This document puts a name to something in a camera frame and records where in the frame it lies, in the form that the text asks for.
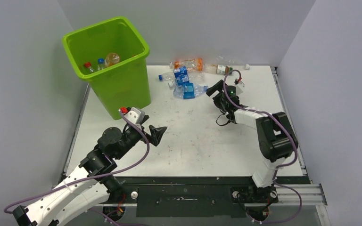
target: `metal frame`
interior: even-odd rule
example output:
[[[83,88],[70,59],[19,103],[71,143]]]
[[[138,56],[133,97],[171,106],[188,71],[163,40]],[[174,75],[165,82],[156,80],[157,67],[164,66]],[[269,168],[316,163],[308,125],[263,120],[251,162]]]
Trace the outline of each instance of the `metal frame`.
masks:
[[[279,87],[279,83],[278,83],[278,75],[277,75],[277,71],[276,71],[276,67],[271,67],[271,71],[274,77],[274,82],[276,84],[277,87],[277,91],[279,93],[279,97],[281,100],[281,104],[282,107],[284,109],[284,111],[287,113],[287,115],[289,115],[289,111],[286,107],[285,104],[285,100],[284,100],[284,96],[282,95],[281,92],[281,88]],[[69,166],[69,162],[71,159],[71,155],[73,153],[73,149],[74,149],[74,144],[77,138],[77,134],[78,134],[78,129],[80,127],[81,124],[81,120],[82,120],[82,116],[84,113],[84,109],[88,100],[88,95],[90,92],[90,86],[88,85],[85,91],[85,95],[84,95],[84,100],[83,100],[83,104],[82,104],[82,108],[80,111],[80,115],[78,118],[78,122],[74,131],[74,137],[73,140],[71,142],[71,146],[70,146],[70,150],[69,150],[69,154],[66,160],[66,164],[64,167],[64,172],[63,175],[65,176],[68,170],[68,166]],[[322,191],[322,187],[321,185],[313,185],[310,184],[310,180],[307,176],[307,171],[306,171],[306,167],[304,164],[304,160],[302,157],[302,153],[300,151],[300,149],[298,149],[298,160],[300,162],[301,168],[302,168],[302,173],[303,176],[302,177],[278,177],[279,183],[281,184],[289,184],[291,187],[295,188],[302,196],[303,199],[303,205],[315,205],[316,209],[317,209],[317,213],[319,214],[319,219],[321,222],[322,226],[330,226],[330,222],[329,222],[329,218],[327,215],[327,211],[325,209],[325,205],[327,205],[325,196],[324,196],[324,192]],[[120,182],[124,181],[123,185],[125,187],[125,189],[131,189],[133,191],[137,191],[138,190],[138,186],[151,186],[151,187],[157,187],[157,186],[190,186],[191,183],[187,183],[187,181],[189,179],[199,179],[199,183],[194,183],[194,185],[207,185],[213,184],[213,178],[179,178],[179,177],[173,177],[173,178],[148,178],[148,177],[135,177],[135,178],[124,178],[124,177],[117,177],[118,180]],[[215,181],[221,181],[221,184],[224,186],[232,186],[235,184],[238,185],[244,185],[247,183],[247,180],[251,180],[251,177],[240,177],[240,178],[235,178],[235,177],[224,177],[224,178],[215,178]],[[291,206],[291,205],[299,205],[299,199],[298,196],[285,188],[281,188],[281,187],[277,187],[277,192],[279,194],[279,202],[278,203],[274,203],[273,205],[277,205],[277,206]],[[117,206],[117,202],[106,202],[103,204],[99,204],[98,206],[101,207],[114,207]],[[256,205],[262,205],[260,203],[245,203],[245,206],[256,206]],[[127,206],[138,206],[137,205],[137,200],[132,200],[131,198],[128,198],[123,204],[121,204],[120,206],[122,207],[127,207]]]

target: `bin rim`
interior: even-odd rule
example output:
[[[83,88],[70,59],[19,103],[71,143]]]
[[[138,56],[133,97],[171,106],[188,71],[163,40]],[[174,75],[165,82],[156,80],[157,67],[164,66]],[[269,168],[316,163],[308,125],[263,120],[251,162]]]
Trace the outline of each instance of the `bin rim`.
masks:
[[[88,79],[91,79],[91,78],[93,78],[95,76],[99,76],[102,73],[107,72],[107,70],[100,70],[100,71],[97,71],[97,72],[94,72],[94,73],[91,73],[91,74],[82,73],[80,68],[79,68],[79,65],[77,65],[77,63],[75,62],[75,60],[74,60],[74,58],[73,58],[73,56],[71,54],[70,48],[69,48],[69,46],[67,44],[67,39],[70,36],[72,36],[73,34],[76,34],[76,33],[80,32],[80,31],[87,30],[87,29],[92,28],[94,26],[104,24],[104,23],[114,21],[114,20],[123,20],[127,24],[127,26],[134,32],[134,34],[137,36],[138,40],[141,42],[141,44],[142,44],[142,46],[144,48],[144,51],[142,53],[136,55],[136,56],[133,56],[133,57],[128,58],[128,59],[126,59],[124,61],[121,61],[118,64],[110,66],[110,69],[108,69],[108,70],[113,70],[113,69],[121,67],[121,66],[123,66],[123,65],[125,65],[125,64],[127,64],[127,63],[129,63],[131,61],[135,61],[135,60],[139,60],[141,58],[148,57],[149,52],[150,52],[148,44],[146,43],[144,38],[141,36],[141,34],[138,32],[138,30],[134,27],[134,25],[132,25],[132,23],[126,17],[124,17],[124,16],[116,16],[116,17],[113,17],[113,18],[98,22],[96,24],[91,24],[89,26],[86,26],[86,27],[80,28],[78,30],[75,30],[73,32],[70,32],[70,33],[64,35],[63,38],[62,38],[62,44],[63,44],[63,47],[64,47],[65,52],[67,54],[67,58],[69,59],[71,65],[73,66],[73,69],[74,69],[75,73],[77,74],[77,76],[80,79],[88,80]]]

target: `white bottle cap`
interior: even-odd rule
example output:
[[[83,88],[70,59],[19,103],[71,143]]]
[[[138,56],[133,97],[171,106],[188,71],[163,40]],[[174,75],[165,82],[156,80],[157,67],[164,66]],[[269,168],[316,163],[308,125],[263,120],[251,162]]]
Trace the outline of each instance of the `white bottle cap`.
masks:
[[[175,84],[174,84],[174,81],[169,81],[168,84],[169,84],[169,88],[170,88],[170,89],[174,88],[174,85],[175,85]]]

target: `white bottle label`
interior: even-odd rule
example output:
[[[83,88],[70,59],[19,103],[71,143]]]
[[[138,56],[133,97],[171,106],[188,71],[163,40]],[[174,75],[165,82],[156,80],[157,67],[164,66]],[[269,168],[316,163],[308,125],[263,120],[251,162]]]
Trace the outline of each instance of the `white bottle label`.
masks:
[[[225,66],[224,65],[218,65],[216,73],[217,74],[225,74]]]

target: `gray floor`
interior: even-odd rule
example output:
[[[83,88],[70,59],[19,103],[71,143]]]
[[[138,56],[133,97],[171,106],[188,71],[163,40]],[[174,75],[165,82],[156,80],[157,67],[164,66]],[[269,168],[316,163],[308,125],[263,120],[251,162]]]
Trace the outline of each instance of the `gray floor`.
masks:
[[[270,220],[288,218],[297,210],[297,206],[274,206],[270,207]],[[127,211],[119,223],[139,223],[148,226],[247,226],[252,225],[249,218],[230,218],[228,216],[217,216],[213,218],[136,218],[136,207],[127,207]],[[94,212],[86,212],[66,226],[108,226],[103,217]],[[303,206],[301,213],[293,220],[283,224],[272,224],[275,226],[320,226],[320,221],[315,206]]]

